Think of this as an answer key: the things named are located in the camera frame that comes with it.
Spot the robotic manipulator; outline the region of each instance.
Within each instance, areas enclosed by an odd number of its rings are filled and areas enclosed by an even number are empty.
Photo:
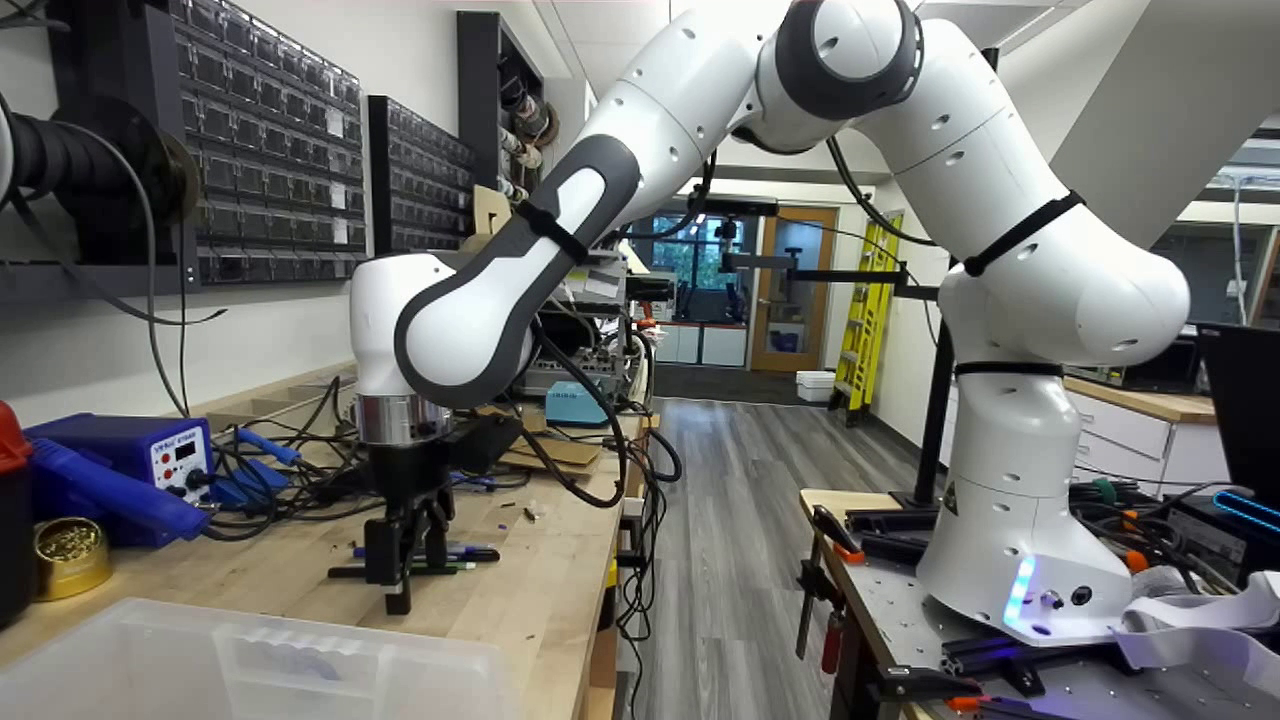
[[[1036,647],[1105,643],[1135,624],[1270,624],[1270,575],[1230,610],[1171,600],[1165,567],[1133,575],[1069,518],[1078,421],[1058,367],[1154,355],[1186,317],[1186,283],[1091,218],[970,41],[902,0],[794,0],[769,33],[688,13],[607,90],[472,265],[365,265],[350,281],[365,446],[426,446],[448,409],[499,395],[576,255],[668,206],[725,136],[805,154],[842,123],[885,154],[920,226],[965,260],[939,287],[961,418],[920,584]]]

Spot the black stand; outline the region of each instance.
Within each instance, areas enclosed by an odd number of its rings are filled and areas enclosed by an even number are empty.
[[[448,465],[445,448],[369,448],[371,485],[385,518],[365,525],[365,567],[329,567],[329,575],[365,575],[385,584],[389,617],[410,614],[410,575],[448,575]]]
[[[902,507],[932,507],[939,454],[945,454],[945,428],[949,428],[949,405],[953,405],[953,331],[939,329],[934,355],[932,355],[932,384],[926,384],[926,418],[923,418],[923,440],[920,440],[920,467],[917,467],[917,491],[902,500]]]

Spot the workbench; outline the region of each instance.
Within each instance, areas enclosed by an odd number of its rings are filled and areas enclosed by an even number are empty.
[[[1227,480],[1227,458],[1207,395],[1129,391],[1069,380],[1078,446],[1076,480],[1144,480],[1153,496]]]
[[[589,491],[607,496],[614,458],[601,454]],[[288,521],[245,544],[193,540],[158,553],[115,553],[115,575],[63,605],[33,605],[0,634],[0,666],[40,647],[119,597],[420,634],[477,640],[499,653],[510,702],[528,720],[607,720],[614,683],[614,640],[601,634],[607,565],[614,557],[618,507],[589,507],[554,480],[525,488],[456,491],[448,540],[490,544],[496,565],[416,579],[408,617],[385,614],[385,592],[365,579],[329,579],[365,540],[365,518],[304,525]]]
[[[885,491],[819,491],[805,488],[798,507],[842,514],[885,514],[895,507]],[[830,689],[830,720],[871,720],[871,715],[953,715],[939,702],[885,702],[885,677],[893,667],[945,667],[945,640],[990,637],[945,605],[934,605],[909,567],[895,565],[848,565],[835,544],[817,538],[812,544],[827,567],[835,592],[848,600],[838,677]],[[1036,666],[1043,696],[1029,704],[1050,715],[1078,720],[1186,720],[1186,715],[1230,715],[1262,720],[1277,715],[1277,702],[1207,667],[1169,667],[1169,674],[1129,674],[1119,653],[1087,647]],[[1018,702],[1005,677],[970,677],[983,696]]]

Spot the door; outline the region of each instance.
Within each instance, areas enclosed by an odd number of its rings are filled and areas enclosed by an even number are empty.
[[[761,255],[793,268],[830,268],[835,208],[780,208],[763,221]],[[752,309],[752,374],[798,374],[825,366],[827,283],[794,283],[783,268],[761,268]]]
[[[681,211],[660,211],[644,233],[660,240],[633,240],[652,271],[677,281],[677,309],[654,344],[664,366],[719,366],[749,367],[752,268],[733,268],[733,255],[754,251],[754,218],[701,211],[681,233]]]

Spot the clear plastic container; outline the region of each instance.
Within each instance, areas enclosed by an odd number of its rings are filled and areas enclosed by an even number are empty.
[[[478,643],[119,600],[0,674],[4,720],[502,720]]]
[[[827,405],[835,395],[835,374],[794,374],[794,395],[805,405]]]

